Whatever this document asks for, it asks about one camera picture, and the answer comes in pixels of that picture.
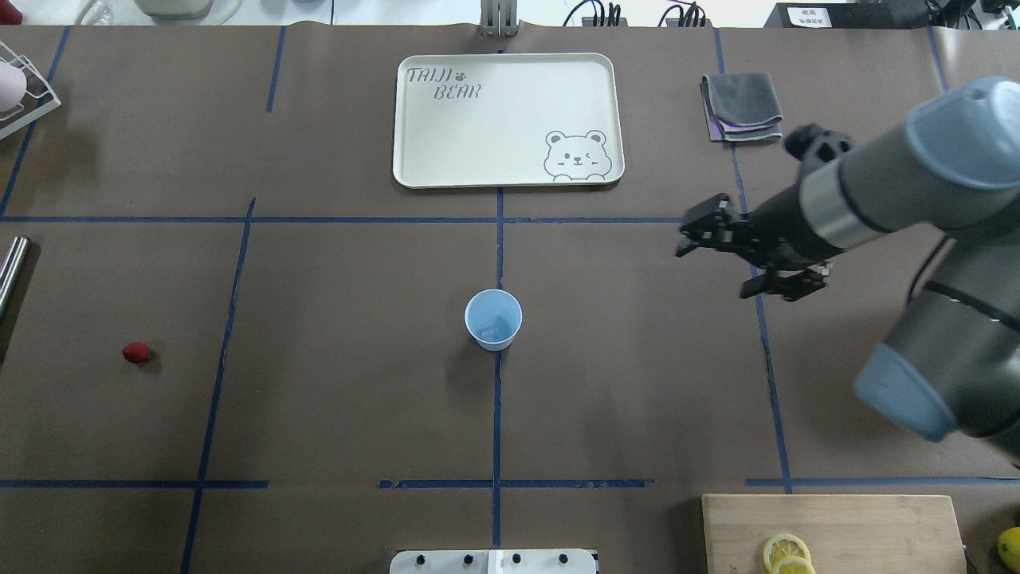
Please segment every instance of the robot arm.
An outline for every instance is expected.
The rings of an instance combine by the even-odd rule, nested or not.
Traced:
[[[1020,465],[1020,84],[976,80],[861,147],[812,125],[786,149],[797,184],[750,213],[724,195],[692,208],[677,256],[734,252],[765,271],[742,298],[797,301],[844,251],[916,222],[945,230],[954,247],[855,389],[928,440],[959,429]]]

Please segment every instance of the lemon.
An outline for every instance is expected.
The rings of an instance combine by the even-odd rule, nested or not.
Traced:
[[[1020,573],[1020,526],[1000,534],[996,547],[999,549],[999,558],[1003,559],[1006,566]]]
[[[809,566],[811,565],[811,553],[808,551],[808,545],[804,543],[804,540],[788,532],[776,534],[765,542],[765,549],[762,551],[762,562],[765,564],[766,572],[773,572],[773,568],[777,564],[783,559],[790,557],[804,559]],[[783,574],[798,572],[797,570],[790,570],[789,573],[784,572]]]
[[[792,556],[780,560],[770,572],[771,574],[815,574],[815,567],[811,566],[811,562],[799,556]]]

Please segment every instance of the red object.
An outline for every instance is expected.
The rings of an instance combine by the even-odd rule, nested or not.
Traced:
[[[21,23],[21,12],[10,0],[0,0],[0,23]]]
[[[145,344],[130,344],[120,353],[124,355],[124,361],[135,365],[141,365],[152,359],[152,352]]]

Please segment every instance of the brown table surface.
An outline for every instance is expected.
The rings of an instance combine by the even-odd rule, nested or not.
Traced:
[[[949,494],[1004,572],[1016,469],[852,392],[934,229],[838,257],[796,305],[738,301],[735,257],[672,251],[686,207],[754,207],[797,170],[779,144],[708,141],[702,74],[771,72],[787,132],[866,141],[947,86],[1020,76],[1020,37],[476,30],[0,29],[64,101],[0,141],[0,241],[38,246],[3,333],[0,571],[368,574],[502,545],[697,573],[703,493],[785,491]],[[393,179],[398,63],[498,50],[613,60],[618,184]],[[461,319],[497,284],[524,309],[501,355]],[[133,341],[158,359],[123,362]]]

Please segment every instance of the bear illustration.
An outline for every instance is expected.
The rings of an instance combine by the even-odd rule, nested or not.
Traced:
[[[550,132],[546,171],[558,180],[606,180],[613,162],[606,153],[606,134],[592,129],[583,136]]]

